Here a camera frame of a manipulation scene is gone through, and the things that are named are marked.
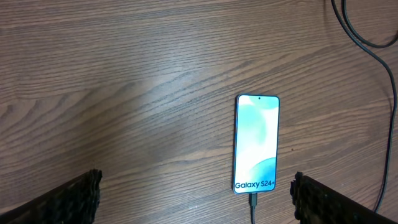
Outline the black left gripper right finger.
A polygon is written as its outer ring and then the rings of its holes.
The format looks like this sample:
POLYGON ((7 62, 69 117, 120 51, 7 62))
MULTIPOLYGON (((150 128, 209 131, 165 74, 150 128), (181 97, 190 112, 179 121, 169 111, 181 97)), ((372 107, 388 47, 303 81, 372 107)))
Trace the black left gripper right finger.
POLYGON ((397 224, 301 172, 290 194, 300 224, 397 224))

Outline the blue Samsung Galaxy smartphone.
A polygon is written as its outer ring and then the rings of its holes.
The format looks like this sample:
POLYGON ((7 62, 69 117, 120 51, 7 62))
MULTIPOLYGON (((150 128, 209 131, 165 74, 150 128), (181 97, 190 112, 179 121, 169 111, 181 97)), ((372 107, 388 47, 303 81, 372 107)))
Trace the blue Samsung Galaxy smartphone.
POLYGON ((279 115, 278 96, 240 94, 236 97, 234 193, 254 194, 275 189, 279 115))

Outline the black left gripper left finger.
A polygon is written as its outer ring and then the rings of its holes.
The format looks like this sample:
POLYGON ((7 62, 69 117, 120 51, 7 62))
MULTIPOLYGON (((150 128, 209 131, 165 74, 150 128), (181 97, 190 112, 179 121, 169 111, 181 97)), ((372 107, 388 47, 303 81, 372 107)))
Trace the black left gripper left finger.
POLYGON ((102 171, 90 170, 1 215, 1 224, 92 224, 100 204, 102 171))

